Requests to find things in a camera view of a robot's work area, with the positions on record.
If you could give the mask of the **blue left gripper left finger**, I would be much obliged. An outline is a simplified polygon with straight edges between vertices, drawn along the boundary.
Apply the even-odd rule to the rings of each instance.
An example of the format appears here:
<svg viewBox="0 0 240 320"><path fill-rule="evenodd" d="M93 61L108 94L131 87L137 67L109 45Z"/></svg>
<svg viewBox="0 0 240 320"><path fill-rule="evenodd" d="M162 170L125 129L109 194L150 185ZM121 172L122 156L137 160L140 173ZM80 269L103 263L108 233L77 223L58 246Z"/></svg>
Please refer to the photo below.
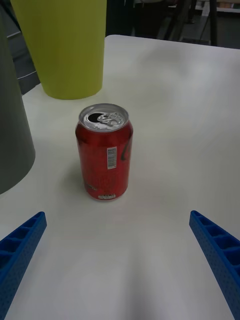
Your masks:
<svg viewBox="0 0 240 320"><path fill-rule="evenodd" d="M0 319L5 319L15 294L47 227L38 212L0 241Z"/></svg>

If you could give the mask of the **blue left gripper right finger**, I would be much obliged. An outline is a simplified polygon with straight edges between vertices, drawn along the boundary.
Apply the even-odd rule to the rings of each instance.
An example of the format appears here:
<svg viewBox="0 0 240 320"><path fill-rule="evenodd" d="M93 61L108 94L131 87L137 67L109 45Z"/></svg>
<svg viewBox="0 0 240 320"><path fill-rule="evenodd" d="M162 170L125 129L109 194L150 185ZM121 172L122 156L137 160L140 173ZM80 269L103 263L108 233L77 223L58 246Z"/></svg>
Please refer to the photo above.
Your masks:
<svg viewBox="0 0 240 320"><path fill-rule="evenodd" d="M240 319L240 241L193 210L189 226L235 320Z"/></svg>

